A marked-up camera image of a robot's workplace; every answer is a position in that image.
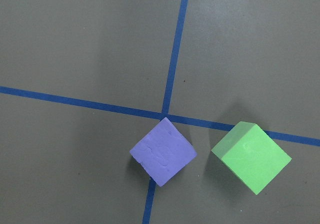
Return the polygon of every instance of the block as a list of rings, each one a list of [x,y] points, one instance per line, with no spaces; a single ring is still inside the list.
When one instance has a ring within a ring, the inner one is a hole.
[[[258,125],[239,122],[212,152],[256,195],[291,161]]]
[[[139,141],[130,154],[159,186],[163,186],[197,155],[167,118]]]

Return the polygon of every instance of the gray floor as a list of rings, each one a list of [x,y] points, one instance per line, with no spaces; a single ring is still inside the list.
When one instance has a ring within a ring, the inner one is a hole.
[[[0,0],[0,86],[160,112],[180,0]],[[189,0],[170,114],[320,139],[320,0]],[[158,121],[0,94],[0,223],[141,223],[129,150]],[[198,156],[157,187],[150,223],[319,223],[320,147],[254,195]]]

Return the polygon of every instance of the green block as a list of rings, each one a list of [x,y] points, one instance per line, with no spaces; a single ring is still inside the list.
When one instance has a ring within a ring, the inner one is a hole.
[[[256,195],[291,161],[258,125],[239,122],[211,150]]]

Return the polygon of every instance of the cube top face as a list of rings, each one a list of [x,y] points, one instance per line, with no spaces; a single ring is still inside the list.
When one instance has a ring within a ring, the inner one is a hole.
[[[219,159],[255,194],[259,194],[291,161],[291,157],[259,126],[244,123],[237,124],[235,131],[232,129],[212,152],[217,152]]]
[[[167,118],[139,141],[130,153],[159,186],[163,186],[197,155]]]

